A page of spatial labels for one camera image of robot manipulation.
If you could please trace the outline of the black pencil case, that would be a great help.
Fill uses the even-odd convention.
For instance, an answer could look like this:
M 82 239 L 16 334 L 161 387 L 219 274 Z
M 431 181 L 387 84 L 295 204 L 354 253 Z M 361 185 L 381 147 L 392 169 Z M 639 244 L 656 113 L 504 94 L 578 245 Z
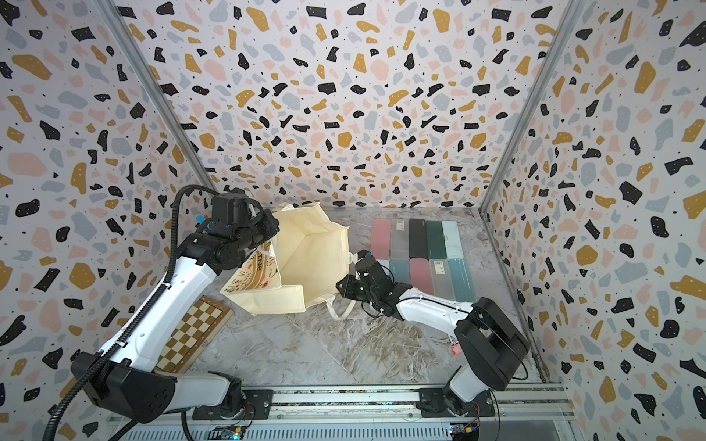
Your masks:
M 427 223 L 421 219 L 410 219 L 408 222 L 409 258 L 428 259 Z

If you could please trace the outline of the translucent grey pencil case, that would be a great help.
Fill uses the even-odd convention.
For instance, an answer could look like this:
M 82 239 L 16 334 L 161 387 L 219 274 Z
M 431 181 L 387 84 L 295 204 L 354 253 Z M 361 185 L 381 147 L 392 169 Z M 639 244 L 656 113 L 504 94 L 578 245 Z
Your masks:
M 392 260 L 409 259 L 408 220 L 391 220 L 391 250 Z

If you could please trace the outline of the clear frosted pencil case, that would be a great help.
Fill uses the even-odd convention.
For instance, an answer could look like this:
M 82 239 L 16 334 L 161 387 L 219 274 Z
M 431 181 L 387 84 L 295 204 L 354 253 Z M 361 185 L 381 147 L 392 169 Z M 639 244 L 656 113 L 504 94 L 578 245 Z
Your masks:
M 456 301 L 452 275 L 446 260 L 432 259 L 429 261 L 433 295 L 448 301 Z

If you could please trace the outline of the dark green book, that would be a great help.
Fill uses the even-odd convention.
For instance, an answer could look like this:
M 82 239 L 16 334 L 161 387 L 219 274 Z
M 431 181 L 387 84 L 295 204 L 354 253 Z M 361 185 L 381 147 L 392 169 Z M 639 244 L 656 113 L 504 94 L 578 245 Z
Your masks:
M 444 260 L 447 258 L 445 234 L 440 220 L 426 222 L 426 234 L 429 260 Z

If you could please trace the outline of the cream floral canvas bag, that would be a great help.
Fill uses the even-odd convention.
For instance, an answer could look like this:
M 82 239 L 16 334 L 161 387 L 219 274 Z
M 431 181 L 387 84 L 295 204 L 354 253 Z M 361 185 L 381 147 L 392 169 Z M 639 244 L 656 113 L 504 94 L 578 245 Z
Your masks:
M 301 313 L 324 304 L 334 320 L 347 319 L 355 303 L 338 313 L 334 301 L 336 283 L 349 275 L 353 261 L 349 228 L 332 222 L 318 203 L 282 206 L 274 217 L 279 232 L 248 257 L 220 294 L 253 315 Z

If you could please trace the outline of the light mint pencil case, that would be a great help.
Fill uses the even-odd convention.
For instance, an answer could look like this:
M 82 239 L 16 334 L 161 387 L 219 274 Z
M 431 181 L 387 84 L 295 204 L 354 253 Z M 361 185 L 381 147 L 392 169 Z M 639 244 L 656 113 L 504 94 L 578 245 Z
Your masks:
M 444 220 L 441 224 L 447 259 L 464 259 L 463 244 L 457 222 Z

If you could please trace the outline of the teal translucent pencil case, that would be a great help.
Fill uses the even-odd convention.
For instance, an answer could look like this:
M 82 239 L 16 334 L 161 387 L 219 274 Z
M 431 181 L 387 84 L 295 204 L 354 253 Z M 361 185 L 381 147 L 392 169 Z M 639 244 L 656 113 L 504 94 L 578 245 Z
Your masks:
M 462 258 L 449 259 L 448 265 L 456 301 L 475 303 L 477 296 L 466 261 Z

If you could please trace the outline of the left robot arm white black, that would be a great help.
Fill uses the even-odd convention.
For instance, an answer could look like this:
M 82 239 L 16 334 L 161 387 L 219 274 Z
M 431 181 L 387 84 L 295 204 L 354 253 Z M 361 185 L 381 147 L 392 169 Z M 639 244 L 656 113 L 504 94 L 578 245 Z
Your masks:
M 249 252 L 268 242 L 279 223 L 268 209 L 251 220 L 208 220 L 176 249 L 175 262 L 121 332 L 90 355 L 82 352 L 71 371 L 96 406 L 137 423 L 164 413 L 204 407 L 220 417 L 241 413 L 242 382 L 219 372 L 189 376 L 156 372 L 160 355 L 202 292 L 224 270 L 237 269 Z

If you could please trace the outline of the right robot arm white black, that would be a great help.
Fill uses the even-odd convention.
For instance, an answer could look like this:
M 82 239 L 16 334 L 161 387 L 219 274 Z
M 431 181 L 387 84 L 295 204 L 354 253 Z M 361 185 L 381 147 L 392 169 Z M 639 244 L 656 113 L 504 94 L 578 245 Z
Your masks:
M 435 398 L 418 408 L 428 413 L 465 417 L 480 413 L 485 396 L 503 391 L 524 366 L 529 352 L 525 336 L 494 301 L 458 302 L 397 282 L 372 255 L 355 264 L 355 272 L 336 283 L 342 297 L 367 304 L 385 317 L 426 325 L 455 339 L 466 359 Z

